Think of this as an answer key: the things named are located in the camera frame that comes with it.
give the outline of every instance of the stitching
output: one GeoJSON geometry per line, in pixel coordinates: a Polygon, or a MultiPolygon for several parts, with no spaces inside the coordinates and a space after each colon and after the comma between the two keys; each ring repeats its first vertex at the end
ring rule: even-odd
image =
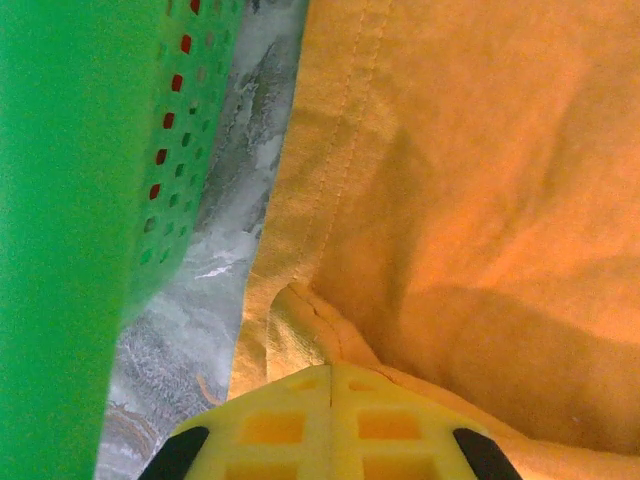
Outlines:
{"type": "Polygon", "coordinates": [[[344,186],[346,184],[346,180],[349,172],[351,171],[351,165],[353,163],[353,157],[355,156],[356,144],[358,143],[358,139],[360,137],[361,127],[362,127],[362,119],[364,118],[364,112],[366,110],[366,104],[369,100],[369,93],[371,91],[371,82],[373,80],[373,72],[378,67],[378,54],[380,53],[380,45],[382,43],[382,37],[384,36],[384,32],[387,27],[387,22],[389,20],[389,14],[391,13],[391,5],[393,4],[393,0],[388,0],[387,8],[384,13],[384,20],[382,21],[382,25],[380,26],[380,32],[376,38],[376,47],[373,53],[371,68],[369,69],[367,82],[365,86],[364,96],[362,100],[362,108],[360,109],[360,113],[358,115],[358,119],[356,120],[356,131],[353,136],[353,140],[351,141],[351,150],[349,152],[349,158],[347,159],[347,164],[344,167],[342,178],[340,180],[340,187],[338,188],[337,199],[333,208],[333,212],[331,214],[331,221],[329,223],[329,228],[327,229],[327,233],[324,236],[324,240],[322,241],[322,247],[320,248],[320,255],[318,255],[318,262],[316,264],[315,270],[317,271],[320,268],[320,264],[322,259],[324,258],[324,253],[327,248],[327,243],[329,242],[329,236],[333,230],[333,226],[336,222],[336,218],[338,216],[338,208],[340,207],[340,203],[342,200],[342,194],[344,192],[344,186]]]}
{"type": "Polygon", "coordinates": [[[304,298],[302,295],[300,295],[298,292],[296,292],[292,288],[289,288],[289,291],[293,292],[293,294],[296,297],[298,297],[301,302],[306,303],[307,305],[309,305],[311,307],[311,309],[313,310],[313,314],[316,316],[316,318],[319,318],[320,320],[322,320],[331,329],[331,331],[333,332],[333,336],[338,341],[338,352],[340,354],[340,359],[343,360],[344,359],[344,351],[343,351],[343,348],[342,348],[342,339],[340,338],[340,334],[336,330],[335,325],[332,322],[330,322],[329,319],[324,318],[322,315],[320,315],[320,312],[318,312],[316,307],[309,300],[304,298]]]}
{"type": "Polygon", "coordinates": [[[389,374],[386,374],[384,372],[381,372],[380,370],[374,370],[374,372],[376,372],[379,375],[382,375],[384,378],[386,378],[387,380],[389,380],[391,383],[393,383],[394,385],[398,385],[398,383],[393,379],[393,377],[389,374]]]}
{"type": "Polygon", "coordinates": [[[313,219],[315,218],[316,213],[318,212],[318,208],[320,206],[320,198],[322,198],[322,194],[324,193],[324,188],[327,182],[327,174],[329,171],[329,162],[327,161],[327,159],[331,156],[331,153],[333,153],[333,149],[335,147],[336,140],[338,138],[338,131],[340,130],[340,126],[342,125],[342,120],[344,118],[343,117],[344,109],[347,105],[347,98],[349,97],[349,88],[351,86],[351,78],[353,77],[353,71],[354,71],[353,67],[356,61],[356,52],[358,50],[358,46],[360,45],[362,27],[364,25],[364,17],[369,10],[370,3],[371,3],[371,0],[367,0],[367,3],[362,9],[362,13],[360,14],[360,20],[358,21],[358,33],[356,34],[356,40],[353,45],[353,51],[351,52],[351,60],[349,62],[349,74],[347,75],[347,81],[344,84],[344,91],[342,94],[342,102],[340,104],[340,109],[338,111],[339,112],[338,118],[336,120],[335,126],[333,127],[333,131],[331,132],[329,147],[327,149],[327,154],[325,156],[324,170],[322,172],[322,178],[320,179],[320,185],[318,187],[318,195],[316,195],[316,198],[313,201],[313,206],[311,207],[311,213],[309,214],[309,222],[307,223],[307,227],[305,229],[305,234],[304,234],[302,243],[300,243],[300,249],[298,251],[298,259],[296,261],[297,266],[293,273],[294,280],[297,280],[300,275],[300,267],[301,267],[302,254],[304,251],[304,247],[307,244],[309,238],[311,237],[311,224],[313,223],[313,219]]]}

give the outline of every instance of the gray marble surface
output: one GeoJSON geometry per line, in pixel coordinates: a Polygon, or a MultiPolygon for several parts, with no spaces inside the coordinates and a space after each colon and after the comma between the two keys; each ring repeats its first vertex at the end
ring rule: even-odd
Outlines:
{"type": "Polygon", "coordinates": [[[242,297],[287,128],[307,0],[248,0],[192,245],[117,346],[95,478],[136,479],[226,397],[242,297]]]}

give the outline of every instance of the orange fabric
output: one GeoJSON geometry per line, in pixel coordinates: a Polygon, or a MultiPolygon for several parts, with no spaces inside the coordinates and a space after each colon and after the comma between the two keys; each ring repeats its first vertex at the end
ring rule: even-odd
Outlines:
{"type": "Polygon", "coordinates": [[[624,0],[311,0],[231,395],[351,361],[528,478],[640,478],[639,32],[624,0]]]}

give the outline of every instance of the green plastic basket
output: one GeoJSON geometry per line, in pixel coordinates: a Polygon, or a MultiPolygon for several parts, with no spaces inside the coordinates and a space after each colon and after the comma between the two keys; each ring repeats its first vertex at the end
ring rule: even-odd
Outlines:
{"type": "Polygon", "coordinates": [[[119,330],[179,266],[241,0],[0,3],[0,472],[90,479],[119,330]]]}

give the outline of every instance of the yellow plastic object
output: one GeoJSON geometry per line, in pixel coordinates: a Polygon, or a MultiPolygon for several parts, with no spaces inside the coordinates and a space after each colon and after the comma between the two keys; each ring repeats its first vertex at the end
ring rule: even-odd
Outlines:
{"type": "MultiPolygon", "coordinates": [[[[161,478],[489,478],[474,474],[453,435],[460,428],[487,435],[481,425],[377,373],[311,367],[184,423],[173,438],[199,430],[201,441],[192,445],[183,473],[165,471],[161,478]]],[[[189,448],[174,447],[171,461],[184,461],[189,448]]],[[[148,478],[160,478],[155,475],[148,478]]]]}

